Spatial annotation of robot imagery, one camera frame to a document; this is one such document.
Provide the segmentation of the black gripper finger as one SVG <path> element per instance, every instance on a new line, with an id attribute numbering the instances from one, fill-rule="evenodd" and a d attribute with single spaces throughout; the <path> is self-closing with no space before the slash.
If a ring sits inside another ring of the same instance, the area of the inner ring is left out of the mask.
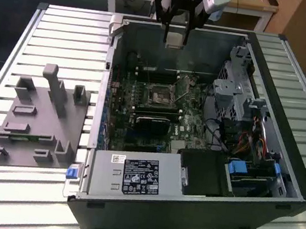
<path id="1" fill-rule="evenodd" d="M 193 6 L 191 9 L 189 9 L 189 17 L 185 29 L 186 34 L 182 42 L 184 45 L 187 44 L 190 31 L 196 28 L 203 28 L 208 18 L 209 14 L 205 12 L 203 2 L 200 2 L 197 4 L 197 6 Z"/>
<path id="2" fill-rule="evenodd" d="M 164 32 L 164 42 L 167 40 L 169 25 L 172 21 L 172 0 L 154 0 L 156 20 L 162 23 Z"/>

